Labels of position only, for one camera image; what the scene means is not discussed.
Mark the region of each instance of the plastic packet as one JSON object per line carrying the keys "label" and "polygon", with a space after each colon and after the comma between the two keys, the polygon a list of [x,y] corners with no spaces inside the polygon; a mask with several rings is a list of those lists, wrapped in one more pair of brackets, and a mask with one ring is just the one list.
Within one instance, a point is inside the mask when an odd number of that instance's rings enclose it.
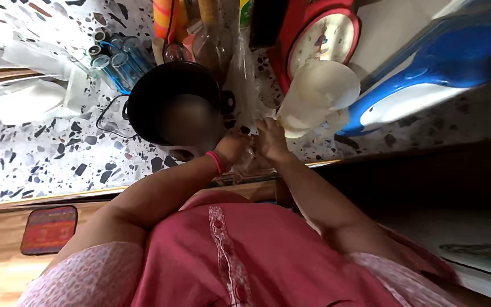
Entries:
{"label": "plastic packet", "polygon": [[67,81],[71,73],[67,53],[55,54],[48,49],[31,47],[13,40],[5,47],[2,59],[21,67]]}
{"label": "plastic packet", "polygon": [[253,163],[253,159],[255,158],[255,152],[253,151],[253,140],[246,147],[244,154],[236,164],[234,164],[234,177],[232,179],[232,183],[234,185],[239,184],[242,180],[247,177],[249,173],[249,167]]}
{"label": "plastic packet", "polygon": [[[255,79],[255,59],[249,50],[249,16],[243,10],[251,10],[250,5],[241,5],[240,21],[234,55],[230,62],[226,83],[223,89],[230,90],[236,98],[236,129],[248,130],[255,133],[256,120],[264,117],[275,117],[276,110],[267,108],[259,99],[260,87]],[[253,167],[255,153],[253,141],[249,144],[244,155],[234,165],[234,184],[238,184]]]}

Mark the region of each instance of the woman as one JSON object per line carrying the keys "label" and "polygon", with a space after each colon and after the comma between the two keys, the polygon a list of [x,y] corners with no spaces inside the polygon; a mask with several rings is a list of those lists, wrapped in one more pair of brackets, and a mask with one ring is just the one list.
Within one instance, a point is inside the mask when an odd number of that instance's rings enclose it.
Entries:
{"label": "woman", "polygon": [[230,192],[189,199],[229,171],[249,143],[226,136],[208,155],[141,179],[96,212],[19,304],[460,306],[287,150],[279,123],[257,127],[258,152],[306,221]]}

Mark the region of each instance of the kitchen counter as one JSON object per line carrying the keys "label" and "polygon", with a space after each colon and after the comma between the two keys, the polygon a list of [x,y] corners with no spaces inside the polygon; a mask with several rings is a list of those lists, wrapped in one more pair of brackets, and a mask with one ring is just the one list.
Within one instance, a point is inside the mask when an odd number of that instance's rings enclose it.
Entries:
{"label": "kitchen counter", "polygon": [[[126,139],[96,128],[96,119],[116,93],[104,86],[89,90],[85,94],[91,93],[98,104],[83,115],[0,124],[0,202],[127,186],[181,163],[138,137]],[[124,101],[118,99],[100,125],[118,126],[121,134],[132,136],[116,119]],[[365,136],[318,137],[312,131],[289,139],[289,149],[312,163],[491,139],[491,85]]]}

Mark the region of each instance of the pink kurta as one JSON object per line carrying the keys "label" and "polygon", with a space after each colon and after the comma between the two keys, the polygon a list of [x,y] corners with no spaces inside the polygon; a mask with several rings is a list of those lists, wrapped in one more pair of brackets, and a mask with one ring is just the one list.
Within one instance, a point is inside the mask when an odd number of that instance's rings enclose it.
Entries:
{"label": "pink kurta", "polygon": [[32,283],[19,304],[460,306],[400,264],[340,255],[290,210],[228,192],[189,201],[153,228],[143,262],[138,250],[113,242],[78,252]]}

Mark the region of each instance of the wall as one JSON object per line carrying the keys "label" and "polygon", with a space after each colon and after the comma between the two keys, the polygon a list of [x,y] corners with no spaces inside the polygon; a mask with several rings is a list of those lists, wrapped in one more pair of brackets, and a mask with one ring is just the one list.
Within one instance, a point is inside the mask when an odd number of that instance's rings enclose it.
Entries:
{"label": "wall", "polygon": [[380,0],[359,7],[361,37],[350,67],[362,80],[404,46],[451,0]]}

